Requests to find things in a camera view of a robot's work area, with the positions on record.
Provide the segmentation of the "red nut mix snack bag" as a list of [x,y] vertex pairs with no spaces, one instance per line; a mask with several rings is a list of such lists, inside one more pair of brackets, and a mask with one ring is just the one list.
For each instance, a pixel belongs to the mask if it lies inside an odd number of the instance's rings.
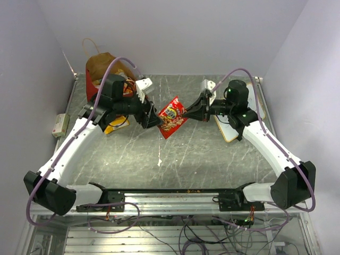
[[186,121],[183,117],[186,108],[179,101],[179,97],[173,98],[158,114],[162,120],[162,124],[158,126],[164,139],[168,139],[176,132]]

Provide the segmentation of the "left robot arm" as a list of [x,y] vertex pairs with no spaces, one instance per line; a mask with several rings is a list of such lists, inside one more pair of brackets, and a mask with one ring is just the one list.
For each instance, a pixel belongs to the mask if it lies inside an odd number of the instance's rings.
[[133,115],[144,129],[162,123],[154,103],[147,97],[153,90],[152,81],[149,78],[136,81],[131,96],[123,93],[125,84],[124,77],[110,74],[102,89],[83,106],[72,131],[52,158],[38,171],[26,173],[23,181],[30,194],[27,213],[32,202],[59,216],[67,214],[74,206],[90,204],[96,211],[108,206],[108,190],[104,187],[98,184],[69,186],[77,161],[117,117]]

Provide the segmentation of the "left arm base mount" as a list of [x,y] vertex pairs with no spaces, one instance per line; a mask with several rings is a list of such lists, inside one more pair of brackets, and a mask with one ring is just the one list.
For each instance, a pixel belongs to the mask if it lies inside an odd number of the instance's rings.
[[[76,206],[76,211],[79,213],[92,213],[92,212],[123,212],[125,201],[125,196],[118,192],[108,191],[101,195],[98,202],[95,203],[96,206],[89,206],[89,203]],[[113,206],[98,206],[98,204],[111,204],[117,203]]]

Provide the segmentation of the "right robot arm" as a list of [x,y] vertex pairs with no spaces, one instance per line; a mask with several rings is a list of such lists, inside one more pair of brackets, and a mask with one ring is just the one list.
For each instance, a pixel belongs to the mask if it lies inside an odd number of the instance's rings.
[[298,207],[312,198],[316,167],[303,162],[288,151],[269,131],[260,115],[249,107],[249,90],[244,81],[232,80],[217,99],[216,84],[207,79],[201,83],[199,98],[184,113],[185,118],[208,122],[212,115],[226,117],[229,126],[237,132],[237,139],[248,140],[264,156],[276,174],[274,183],[249,183],[240,187],[234,197],[240,210],[253,202],[273,202],[281,209]]

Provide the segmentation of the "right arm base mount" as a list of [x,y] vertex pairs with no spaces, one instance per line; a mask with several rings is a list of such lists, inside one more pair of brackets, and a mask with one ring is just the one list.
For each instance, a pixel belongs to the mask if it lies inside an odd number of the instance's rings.
[[262,202],[249,202],[242,191],[228,190],[213,196],[212,201],[217,203],[219,210],[225,211],[264,211]]

